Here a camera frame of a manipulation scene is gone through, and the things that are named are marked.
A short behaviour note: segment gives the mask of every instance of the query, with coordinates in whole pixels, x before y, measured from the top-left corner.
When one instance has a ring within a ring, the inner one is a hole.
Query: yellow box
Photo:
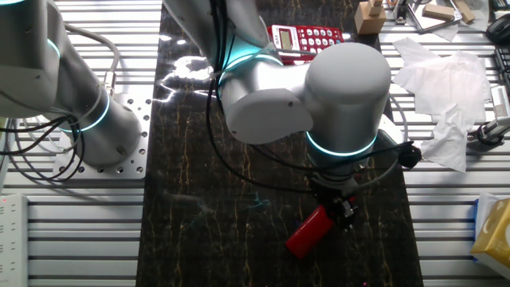
[[[494,204],[471,254],[510,279],[510,199]]]

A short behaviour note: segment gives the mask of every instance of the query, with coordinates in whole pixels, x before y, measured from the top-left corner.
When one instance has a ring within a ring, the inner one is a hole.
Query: crumpled paper
[[[416,113],[439,119],[434,139],[422,144],[424,158],[465,172],[467,131],[485,121],[485,100],[491,98],[484,66],[476,55],[439,57],[409,38],[394,46],[404,68],[393,82],[414,93]]]
[[[423,158],[465,172],[465,150],[468,143],[468,130],[474,121],[466,118],[458,104],[450,106],[442,115],[433,130],[433,140],[422,143]]]

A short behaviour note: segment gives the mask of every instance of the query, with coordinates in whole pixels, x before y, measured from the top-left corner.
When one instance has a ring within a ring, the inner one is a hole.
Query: robotic arm
[[[391,82],[386,59],[369,46],[347,43],[325,49],[311,64],[283,66],[253,0],[224,0],[219,19],[215,0],[163,3],[202,54],[219,63],[217,96],[234,138],[266,144],[306,132],[314,166],[349,162],[311,181],[321,205],[287,242],[304,257],[335,223],[351,224],[352,176],[378,135],[391,145],[406,140],[383,115]],[[226,29],[219,32],[219,26]],[[218,52],[220,39],[227,44],[226,57]]]
[[[94,167],[118,163],[134,151],[138,119],[84,63],[53,0],[0,0],[0,38],[0,116],[74,115],[90,147],[83,160]],[[110,84],[113,77],[107,73]],[[61,128],[71,136],[68,124]]]

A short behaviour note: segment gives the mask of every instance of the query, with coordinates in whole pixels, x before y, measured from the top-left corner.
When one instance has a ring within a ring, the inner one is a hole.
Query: metal slotted table
[[[122,99],[137,100],[152,95],[158,56],[161,1],[59,1],[64,20],[100,33],[114,41],[123,60],[118,70],[116,91]],[[427,34],[419,36],[411,26],[388,22],[380,41],[392,73],[403,59],[391,44],[410,37],[442,56],[458,49],[484,59],[492,84],[497,71],[491,55],[494,47],[481,32],[461,27],[453,43]],[[92,70],[102,78],[110,65],[108,48],[78,35],[71,41]],[[391,86],[391,93],[405,109],[412,140],[431,139],[434,128],[429,116],[414,112],[413,95]],[[494,117],[487,105],[487,117]],[[394,106],[396,124],[402,126]],[[52,137],[58,140],[60,134]],[[28,135],[22,135],[29,145]],[[54,155],[36,149],[30,160],[47,174]],[[418,252],[425,286],[507,286],[493,271],[472,262],[473,200],[482,192],[510,195],[510,146],[468,156],[463,175],[428,162],[406,172],[410,210],[414,220]],[[58,186],[37,185],[10,166],[3,194],[22,193],[29,198],[29,285],[49,286],[135,286],[143,208],[143,180],[86,180]]]

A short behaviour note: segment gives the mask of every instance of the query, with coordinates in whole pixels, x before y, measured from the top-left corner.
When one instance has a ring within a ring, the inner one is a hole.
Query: red calculator
[[[277,49],[320,53],[329,46],[343,43],[340,29],[322,26],[273,25],[268,33]],[[311,62],[315,56],[279,52],[284,65]]]

